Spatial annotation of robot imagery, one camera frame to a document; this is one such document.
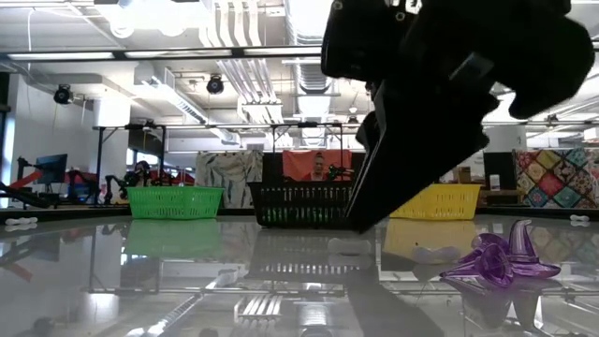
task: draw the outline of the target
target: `purple toy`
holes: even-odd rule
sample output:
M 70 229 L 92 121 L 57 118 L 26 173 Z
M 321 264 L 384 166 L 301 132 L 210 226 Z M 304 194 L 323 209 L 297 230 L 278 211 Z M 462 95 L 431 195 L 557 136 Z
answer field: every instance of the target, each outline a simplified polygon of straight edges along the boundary
M 508 287 L 514 280 L 512 267 L 504 251 L 497 244 L 490 244 L 482 250 L 474 261 L 441 273 L 441 277 L 482 276 L 487 282 L 500 287 Z
M 458 267 L 442 273 L 441 276 L 480 275 L 493 285 L 507 287 L 513 281 L 512 272 L 517 276 L 536 278 L 549 278 L 559 274 L 561 271 L 559 267 L 540 263 L 539 257 L 534 252 L 526 230 L 531 222 L 531 220 L 515 222 L 509 234 L 509 242 L 495 234 L 480 234 L 473 241 L 474 251 L 461 258 Z M 492 254 L 497 254 L 494 260 L 489 256 Z M 507 267 L 504 268 L 506 274 L 500 277 L 496 265 L 504 258 L 507 261 Z
M 562 271 L 560 267 L 543 264 L 539 261 L 528 236 L 526 227 L 531 220 L 514 223 L 509 233 L 509 252 L 507 259 L 512 263 L 514 273 L 519 276 L 549 278 Z

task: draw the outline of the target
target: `quilt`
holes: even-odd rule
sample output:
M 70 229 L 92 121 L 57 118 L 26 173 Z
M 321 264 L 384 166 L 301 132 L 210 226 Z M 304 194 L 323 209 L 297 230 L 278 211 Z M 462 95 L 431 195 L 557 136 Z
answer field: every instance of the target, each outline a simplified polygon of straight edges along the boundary
M 594 168 L 592 159 L 596 154 L 583 148 L 514 152 L 524 203 L 536 208 L 596 208 L 599 166 Z

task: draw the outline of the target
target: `fluorescent light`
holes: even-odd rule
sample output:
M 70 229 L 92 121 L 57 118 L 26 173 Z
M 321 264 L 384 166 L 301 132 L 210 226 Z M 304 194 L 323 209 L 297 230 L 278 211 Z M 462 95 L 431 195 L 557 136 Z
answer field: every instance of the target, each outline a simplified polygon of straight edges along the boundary
M 248 56 L 268 56 L 268 55 L 305 55 L 313 54 L 320 56 L 321 46 L 298 46 L 298 47 L 269 47 L 269 48 L 248 48 L 245 54 Z
M 102 52 L 31 52 L 10 53 L 7 57 L 13 61 L 58 61 L 58 60 L 111 60 L 114 55 Z
M 208 129 L 208 125 L 167 125 L 168 129 L 171 130 L 205 130 Z
M 197 154 L 199 151 L 167 151 L 167 154 Z
M 243 129 L 270 128 L 270 125 L 213 125 L 213 126 L 217 127 L 217 128 L 243 128 Z
M 319 58 L 304 58 L 304 59 L 282 60 L 281 64 L 283 64 L 285 66 L 320 65 L 320 59 Z
M 124 55 L 127 58 L 132 59 L 145 59 L 145 58 L 194 58 L 194 57 L 228 57 L 232 55 L 231 50 L 193 50 L 193 51 L 125 51 Z

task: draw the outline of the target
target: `air duct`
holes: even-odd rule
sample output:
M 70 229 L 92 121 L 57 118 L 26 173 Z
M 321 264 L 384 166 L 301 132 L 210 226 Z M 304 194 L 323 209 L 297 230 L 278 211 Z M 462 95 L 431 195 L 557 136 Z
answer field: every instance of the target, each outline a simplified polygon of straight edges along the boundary
M 320 45 L 327 26 L 330 1 L 285 0 L 287 33 L 293 45 Z M 320 65 L 294 65 L 298 90 L 298 110 L 304 120 L 325 122 L 330 108 L 331 80 Z M 302 130 L 305 145 L 324 145 L 324 130 Z
M 165 68 L 164 74 L 160 76 L 162 80 L 160 80 L 154 75 L 154 68 L 150 63 L 141 63 L 135 69 L 135 78 L 148 79 L 147 81 L 136 81 L 147 87 L 153 88 L 158 95 L 163 97 L 180 112 L 192 117 L 198 124 L 204 125 L 209 122 L 206 111 L 193 104 L 193 100 L 175 89 L 175 77 L 170 70 Z M 241 137 L 237 133 L 217 128 L 211 128 L 210 131 L 216 135 L 223 144 L 241 144 Z

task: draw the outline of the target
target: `computer screen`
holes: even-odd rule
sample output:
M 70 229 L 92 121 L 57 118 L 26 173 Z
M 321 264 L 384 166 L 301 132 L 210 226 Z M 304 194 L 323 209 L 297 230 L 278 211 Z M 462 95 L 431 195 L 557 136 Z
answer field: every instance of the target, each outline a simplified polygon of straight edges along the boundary
M 41 167 L 42 177 L 36 183 L 64 183 L 66 172 L 66 154 L 55 154 L 39 157 L 36 166 Z

